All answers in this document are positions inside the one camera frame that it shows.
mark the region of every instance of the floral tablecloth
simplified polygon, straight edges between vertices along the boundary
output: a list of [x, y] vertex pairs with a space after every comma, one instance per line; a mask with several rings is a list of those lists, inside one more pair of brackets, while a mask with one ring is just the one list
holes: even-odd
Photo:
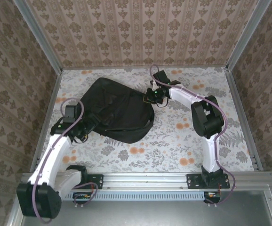
[[[246, 142], [223, 68], [161, 68], [172, 80], [204, 96], [214, 95], [228, 118], [228, 130], [220, 137], [220, 162], [231, 171], [253, 171]], [[106, 77], [146, 92], [148, 69], [64, 71], [50, 120], [49, 131], [61, 117], [60, 104], [69, 97], [81, 98], [99, 77]], [[192, 126], [189, 109], [170, 100], [165, 108], [153, 106], [154, 126], [139, 142], [125, 144], [95, 132], [84, 144], [73, 143], [63, 157], [60, 171], [71, 164], [85, 165], [88, 172], [189, 172], [200, 171], [203, 161], [200, 137]], [[49, 139], [46, 137], [44, 149]]]

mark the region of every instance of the black bag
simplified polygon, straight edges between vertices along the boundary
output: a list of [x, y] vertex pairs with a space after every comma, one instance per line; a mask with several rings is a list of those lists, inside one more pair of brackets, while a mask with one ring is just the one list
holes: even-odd
[[101, 120], [94, 132], [131, 144], [142, 139], [153, 126], [154, 110], [143, 98], [144, 93], [99, 78], [81, 101], [86, 113], [93, 113]]

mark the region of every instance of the patterned wallpaper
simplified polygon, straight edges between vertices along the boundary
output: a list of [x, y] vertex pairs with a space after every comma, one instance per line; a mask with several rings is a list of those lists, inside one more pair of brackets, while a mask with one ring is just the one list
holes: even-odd
[[272, 171], [272, 2], [233, 75], [263, 167]]
[[63, 67], [224, 65], [258, 0], [26, 0]]
[[0, 225], [28, 172], [56, 74], [12, 0], [0, 0]]

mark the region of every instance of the purple cable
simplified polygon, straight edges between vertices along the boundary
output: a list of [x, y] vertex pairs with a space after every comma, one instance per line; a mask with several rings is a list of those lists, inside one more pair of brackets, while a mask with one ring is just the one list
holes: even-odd
[[50, 219], [49, 221], [45, 221], [42, 219], [42, 217], [40, 216], [39, 212], [38, 212], [38, 209], [37, 209], [37, 204], [36, 204], [36, 188], [37, 188], [37, 185], [38, 185], [38, 182], [39, 182], [39, 179], [41, 178], [42, 176], [42, 172], [43, 172], [43, 169], [45, 167], [45, 164], [51, 154], [51, 152], [53, 151], [54, 147], [57, 145], [57, 143], [59, 142], [59, 140], [69, 131], [71, 130], [78, 122], [79, 120], [81, 120], [83, 114], [84, 114], [84, 104], [77, 98], [74, 98], [74, 97], [71, 97], [71, 98], [68, 98], [66, 100], [64, 100], [61, 104], [61, 107], [63, 106], [63, 104], [65, 102], [67, 102], [68, 100], [78, 100], [78, 102], [80, 103], [81, 105], [81, 113], [79, 115], [79, 117], [77, 118], [77, 120], [70, 126], [68, 127], [68, 129], [66, 129], [56, 140], [55, 142], [52, 144], [50, 150], [48, 151], [47, 155], [45, 156], [45, 159], [43, 161], [43, 164], [41, 165], [40, 167], [40, 170], [39, 170], [39, 173], [37, 175], [37, 178], [36, 178], [36, 181], [32, 187], [32, 207], [33, 207], [33, 211], [34, 213], [36, 214], [37, 218], [41, 221], [41, 223], [43, 224], [49, 224], [51, 222], [52, 219]]
[[[95, 189], [95, 192], [94, 192], [93, 196], [91, 196], [90, 199], [85, 204], [83, 204], [84, 206], [88, 205], [91, 202], [91, 200], [94, 199], [94, 197], [96, 196], [96, 193], [98, 191], [98, 185], [96, 183], [94, 183], [94, 182], [88, 182], [88, 183], [85, 183], [85, 184], [82, 184], [82, 185], [75, 186], [73, 188], [73, 189], [77, 189], [77, 188], [80, 188], [80, 187], [83, 187], [83, 186], [86, 186], [86, 185], [94, 185], [96, 187], [96, 189]], [[76, 198], [77, 197], [79, 197], [79, 195], [74, 197], [74, 201], [73, 201], [74, 204], [76, 204]]]
[[225, 202], [225, 201], [230, 197], [230, 195], [232, 194], [232, 192], [233, 192], [234, 189], [235, 189], [235, 183], [236, 183], [236, 180], [235, 180], [234, 175], [233, 175], [231, 172], [229, 172], [228, 170], [226, 170], [226, 169], [219, 163], [219, 161], [218, 161], [218, 156], [217, 156], [216, 140], [217, 140], [223, 133], [225, 133], [225, 131], [227, 130], [227, 127], [228, 127], [226, 115], [225, 115], [224, 111], [223, 111], [218, 105], [216, 105], [215, 103], [213, 103], [213, 102], [210, 101], [210, 100], [207, 100], [207, 99], [204, 98], [204, 97], [201, 97], [201, 96], [195, 94], [194, 92], [192, 92], [192, 91], [186, 89], [185, 87], [180, 87], [180, 86], [175, 86], [175, 85], [169, 85], [169, 84], [163, 83], [163, 82], [158, 81], [157, 79], [155, 79], [154, 76], [153, 76], [153, 73], [152, 73], [152, 68], [153, 68], [153, 66], [155, 66], [155, 67], [157, 68], [158, 71], [159, 71], [159, 67], [158, 67], [158, 65], [156, 65], [156, 64], [152, 64], [151, 67], [150, 67], [150, 75], [151, 75], [151, 77], [153, 78], [153, 80], [154, 80], [156, 83], [159, 83], [159, 84], [161, 84], [161, 85], [168, 86], [168, 87], [174, 87], [174, 88], [181, 89], [181, 90], [183, 90], [183, 91], [189, 93], [190, 95], [192, 95], [192, 96], [194, 96], [194, 97], [197, 97], [197, 98], [199, 98], [199, 99], [201, 99], [201, 100], [204, 100], [204, 101], [206, 101], [207, 103], [213, 105], [213, 106], [214, 106], [217, 110], [219, 110], [219, 112], [222, 114], [223, 119], [224, 119], [224, 129], [223, 129], [223, 130], [215, 137], [215, 140], [214, 140], [214, 143], [215, 143], [216, 163], [217, 163], [217, 165], [218, 165], [223, 171], [225, 171], [226, 173], [228, 173], [228, 174], [233, 178], [233, 185], [232, 185], [232, 188], [231, 188], [229, 194], [227, 195], [226, 198], [224, 198], [224, 200], [222, 200], [222, 201], [220, 201], [220, 202], [218, 202], [218, 203], [213, 203], [211, 200], [206, 199], [207, 201], [209, 201], [211, 204], [214, 204], [214, 205], [215, 205], [215, 204], [217, 204], [217, 205], [222, 204], [223, 202]]

